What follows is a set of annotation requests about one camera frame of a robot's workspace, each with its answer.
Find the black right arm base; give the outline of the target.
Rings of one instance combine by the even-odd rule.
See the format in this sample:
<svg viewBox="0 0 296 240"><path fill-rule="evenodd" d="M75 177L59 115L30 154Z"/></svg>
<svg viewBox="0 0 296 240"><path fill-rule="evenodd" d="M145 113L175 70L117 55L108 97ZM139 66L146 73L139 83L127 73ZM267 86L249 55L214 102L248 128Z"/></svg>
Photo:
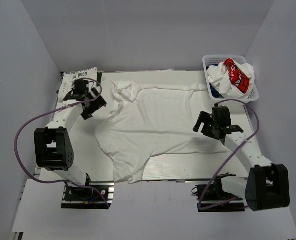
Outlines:
<svg viewBox="0 0 296 240"><path fill-rule="evenodd" d="M202 200L201 208L206 208L216 203L225 201L229 202L209 209L197 208L197 211L199 213L232 213L244 212L246 210L246 206L244 205L244 201L242 198L237 198L235 195L223 192L221 190L217 191L215 190L213 184L207 190L205 197Z"/></svg>

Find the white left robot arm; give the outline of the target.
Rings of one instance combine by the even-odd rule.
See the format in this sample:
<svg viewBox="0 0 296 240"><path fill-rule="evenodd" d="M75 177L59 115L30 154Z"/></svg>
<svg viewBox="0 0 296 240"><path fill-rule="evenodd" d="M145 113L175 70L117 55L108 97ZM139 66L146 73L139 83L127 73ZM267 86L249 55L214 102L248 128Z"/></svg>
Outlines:
<svg viewBox="0 0 296 240"><path fill-rule="evenodd" d="M44 128L34 132L37 166L54 172L69 184L77 184L76 193L87 200L93 196L94 187L88 184L89 175L74 163L74 150L69 133L79 117L88 120L107 102L101 96L100 84L91 78L73 82L72 89L63 98L63 109Z"/></svg>

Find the white t-shirt red print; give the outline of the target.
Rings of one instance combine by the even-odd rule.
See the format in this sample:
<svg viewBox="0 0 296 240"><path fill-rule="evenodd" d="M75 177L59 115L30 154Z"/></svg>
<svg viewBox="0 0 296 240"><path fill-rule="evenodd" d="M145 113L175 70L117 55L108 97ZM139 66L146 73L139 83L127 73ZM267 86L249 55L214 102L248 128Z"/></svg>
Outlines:
<svg viewBox="0 0 296 240"><path fill-rule="evenodd" d="M255 86L255 71L249 63L227 58L207 69L210 85L224 99L247 99Z"/></svg>

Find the white t-shirt with text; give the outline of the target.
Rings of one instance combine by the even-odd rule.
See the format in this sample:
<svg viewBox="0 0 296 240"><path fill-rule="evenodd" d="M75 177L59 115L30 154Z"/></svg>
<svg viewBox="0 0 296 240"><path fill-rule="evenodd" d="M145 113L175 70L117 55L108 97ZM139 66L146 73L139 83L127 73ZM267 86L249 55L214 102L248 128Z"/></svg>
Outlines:
<svg viewBox="0 0 296 240"><path fill-rule="evenodd" d="M209 111L206 85L114 81L111 92L112 110L95 136L112 159L115 182L141 181L145 165L155 156L227 151L220 141L193 130L200 112Z"/></svg>

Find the navy blue t-shirt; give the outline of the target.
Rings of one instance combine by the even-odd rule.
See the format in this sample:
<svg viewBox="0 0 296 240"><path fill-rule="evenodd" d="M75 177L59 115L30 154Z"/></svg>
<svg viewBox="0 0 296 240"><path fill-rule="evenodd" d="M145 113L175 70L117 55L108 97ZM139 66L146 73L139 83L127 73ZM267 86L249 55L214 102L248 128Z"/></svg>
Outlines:
<svg viewBox="0 0 296 240"><path fill-rule="evenodd" d="M206 70L208 71L209 67L211 67L211 66L217 67L217 66L219 66L219 64L212 64L210 66L207 66ZM210 90L211 90L212 96L216 99L223 99L223 96L213 87L213 85L211 83L209 83L209 85L210 85Z"/></svg>

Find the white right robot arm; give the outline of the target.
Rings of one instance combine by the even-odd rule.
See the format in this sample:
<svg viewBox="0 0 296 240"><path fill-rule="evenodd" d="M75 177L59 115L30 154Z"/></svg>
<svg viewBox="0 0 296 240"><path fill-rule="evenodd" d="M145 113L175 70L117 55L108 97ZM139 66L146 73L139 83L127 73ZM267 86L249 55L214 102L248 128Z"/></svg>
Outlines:
<svg viewBox="0 0 296 240"><path fill-rule="evenodd" d="M288 169L283 164L273 163L258 151L244 130L232 124L228 107L215 105L211 113L202 111L193 131L220 141L231 151L227 160L236 157L248 172L248 177L242 178L217 171L198 198L199 211L228 204L229 200L224 199L230 195L244 199L254 212L290 205Z"/></svg>

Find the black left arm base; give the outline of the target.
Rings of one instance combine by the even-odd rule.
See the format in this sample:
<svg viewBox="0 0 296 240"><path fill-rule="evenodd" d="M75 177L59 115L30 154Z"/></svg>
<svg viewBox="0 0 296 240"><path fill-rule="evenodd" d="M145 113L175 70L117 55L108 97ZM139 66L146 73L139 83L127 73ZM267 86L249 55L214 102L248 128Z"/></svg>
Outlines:
<svg viewBox="0 0 296 240"><path fill-rule="evenodd" d="M90 187L96 188L104 197L107 204L93 189L85 189L66 185L61 201L62 209L75 210L108 210L113 202L115 184L113 182L89 182Z"/></svg>

